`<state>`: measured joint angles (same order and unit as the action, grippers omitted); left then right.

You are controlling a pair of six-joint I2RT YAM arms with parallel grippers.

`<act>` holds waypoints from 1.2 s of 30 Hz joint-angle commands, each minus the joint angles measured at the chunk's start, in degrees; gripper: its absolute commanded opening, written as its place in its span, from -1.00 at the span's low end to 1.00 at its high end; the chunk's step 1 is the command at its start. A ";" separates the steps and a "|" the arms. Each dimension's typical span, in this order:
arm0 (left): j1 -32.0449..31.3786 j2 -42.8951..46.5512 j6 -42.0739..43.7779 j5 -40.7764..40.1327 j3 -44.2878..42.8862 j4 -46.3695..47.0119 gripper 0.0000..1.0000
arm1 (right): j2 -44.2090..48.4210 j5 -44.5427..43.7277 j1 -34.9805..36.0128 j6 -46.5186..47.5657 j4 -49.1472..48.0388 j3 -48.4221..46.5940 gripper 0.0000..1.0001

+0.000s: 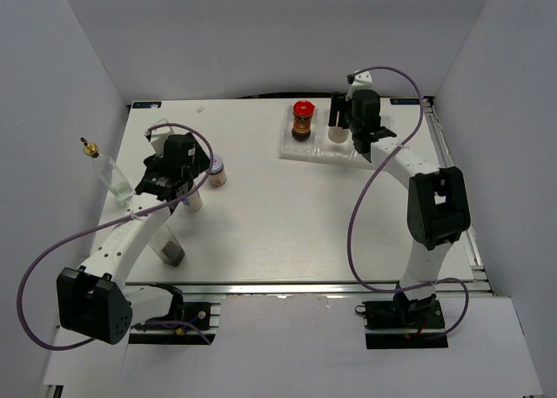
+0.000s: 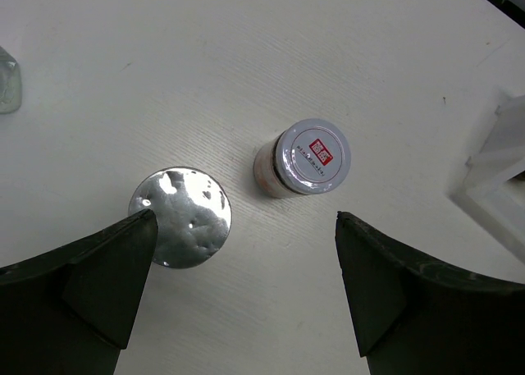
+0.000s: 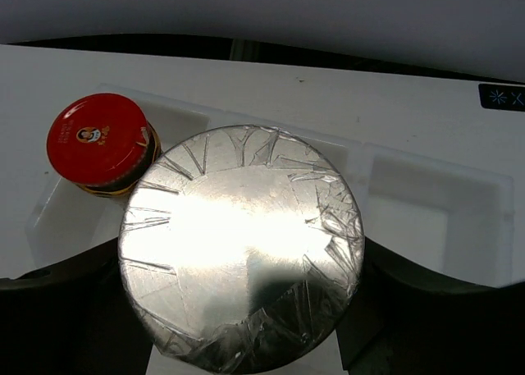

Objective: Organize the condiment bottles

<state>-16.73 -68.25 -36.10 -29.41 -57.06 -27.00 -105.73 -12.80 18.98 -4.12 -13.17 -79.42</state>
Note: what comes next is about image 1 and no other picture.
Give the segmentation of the white tube bottle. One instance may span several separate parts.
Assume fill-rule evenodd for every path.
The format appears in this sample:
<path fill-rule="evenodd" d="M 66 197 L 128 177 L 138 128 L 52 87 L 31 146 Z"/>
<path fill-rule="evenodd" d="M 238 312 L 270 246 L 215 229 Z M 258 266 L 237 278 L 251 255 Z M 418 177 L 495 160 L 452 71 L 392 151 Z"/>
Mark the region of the white tube bottle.
<path fill-rule="evenodd" d="M 203 200 L 199 191 L 194 191 L 193 188 L 194 186 L 188 191 L 189 196 L 182 200 L 182 205 L 188 212 L 196 212 L 203 206 Z"/>

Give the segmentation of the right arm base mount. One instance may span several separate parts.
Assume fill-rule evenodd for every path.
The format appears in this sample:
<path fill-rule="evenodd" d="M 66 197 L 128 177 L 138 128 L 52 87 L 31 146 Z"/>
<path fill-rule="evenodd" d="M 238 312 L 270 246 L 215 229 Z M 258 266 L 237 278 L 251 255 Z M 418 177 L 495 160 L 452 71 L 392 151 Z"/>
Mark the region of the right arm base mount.
<path fill-rule="evenodd" d="M 445 319 L 437 295 L 409 300 L 396 293 L 391 300 L 369 300 L 354 308 L 365 322 L 368 350 L 448 348 Z"/>

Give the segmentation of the red lid sauce jar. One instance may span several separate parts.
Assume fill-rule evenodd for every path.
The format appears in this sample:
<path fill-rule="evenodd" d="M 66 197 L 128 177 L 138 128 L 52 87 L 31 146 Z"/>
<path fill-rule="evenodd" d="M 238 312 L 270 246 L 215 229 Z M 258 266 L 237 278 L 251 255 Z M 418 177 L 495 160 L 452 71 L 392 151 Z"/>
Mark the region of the red lid sauce jar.
<path fill-rule="evenodd" d="M 311 136 L 311 124 L 315 106 L 308 100 L 299 100 L 292 107 L 292 137 L 306 141 Z"/>

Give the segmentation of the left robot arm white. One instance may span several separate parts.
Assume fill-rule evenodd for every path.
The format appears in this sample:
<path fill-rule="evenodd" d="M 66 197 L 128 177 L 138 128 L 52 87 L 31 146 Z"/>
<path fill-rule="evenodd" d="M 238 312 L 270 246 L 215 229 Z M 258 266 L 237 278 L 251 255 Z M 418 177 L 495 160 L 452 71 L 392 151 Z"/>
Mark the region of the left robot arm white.
<path fill-rule="evenodd" d="M 161 153 L 144 160 L 144 176 L 126 221 L 115 225 L 78 268 L 66 267 L 57 276 L 63 328 L 114 345 L 132 327 L 175 327 L 184 321 L 180 289 L 161 283 L 130 288 L 126 281 L 147 246 L 165 264 L 180 264 L 185 252 L 166 222 L 210 165 L 210 157 L 190 132 L 169 135 Z"/>

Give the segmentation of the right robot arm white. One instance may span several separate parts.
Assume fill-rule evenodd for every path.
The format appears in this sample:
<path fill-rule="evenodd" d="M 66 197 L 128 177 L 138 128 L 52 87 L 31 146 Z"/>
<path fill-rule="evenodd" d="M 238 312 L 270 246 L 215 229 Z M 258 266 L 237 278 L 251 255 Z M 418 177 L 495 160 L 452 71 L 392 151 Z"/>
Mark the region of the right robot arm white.
<path fill-rule="evenodd" d="M 435 299 L 442 264 L 471 224 L 466 186 L 456 167 L 433 165 L 381 124 L 380 98 L 372 90 L 334 93 L 328 125 L 348 130 L 354 149 L 407 190 L 406 223 L 413 238 L 406 270 L 393 295 L 393 318 L 403 327 L 422 320 Z"/>

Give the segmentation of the white three-slot organizer tray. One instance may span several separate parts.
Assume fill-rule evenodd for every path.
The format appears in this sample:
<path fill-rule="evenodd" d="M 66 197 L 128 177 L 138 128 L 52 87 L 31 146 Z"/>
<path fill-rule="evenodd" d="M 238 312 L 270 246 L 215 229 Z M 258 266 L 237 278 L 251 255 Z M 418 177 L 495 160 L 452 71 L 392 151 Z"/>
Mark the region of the white three-slot organizer tray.
<path fill-rule="evenodd" d="M 310 137 L 298 141 L 292 135 L 293 105 L 289 105 L 283 121 L 279 157 L 314 164 L 372 169 L 372 164 L 353 147 L 352 134 L 349 131 L 346 132 L 347 137 L 341 143 L 333 142 L 329 138 L 328 117 L 328 108 L 316 107 L 311 122 Z"/>

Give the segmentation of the silver lid white shaker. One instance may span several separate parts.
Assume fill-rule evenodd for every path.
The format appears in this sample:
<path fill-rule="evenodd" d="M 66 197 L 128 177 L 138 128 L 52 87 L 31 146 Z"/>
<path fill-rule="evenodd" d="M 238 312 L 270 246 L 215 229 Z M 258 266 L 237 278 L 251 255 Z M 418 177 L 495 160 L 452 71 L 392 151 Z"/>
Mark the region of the silver lid white shaker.
<path fill-rule="evenodd" d="M 332 126 L 329 128 L 327 136 L 334 144 L 341 145 L 348 140 L 349 130 L 338 126 Z"/>

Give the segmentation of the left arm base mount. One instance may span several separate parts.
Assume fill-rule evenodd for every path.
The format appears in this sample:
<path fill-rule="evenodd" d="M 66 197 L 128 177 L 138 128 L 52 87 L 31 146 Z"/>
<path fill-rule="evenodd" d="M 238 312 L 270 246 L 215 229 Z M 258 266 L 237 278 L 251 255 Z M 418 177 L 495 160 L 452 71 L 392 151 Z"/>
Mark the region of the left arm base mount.
<path fill-rule="evenodd" d="M 127 287 L 134 345 L 209 346 L 215 340 L 219 304 L 187 299 L 181 289 L 167 284 Z"/>

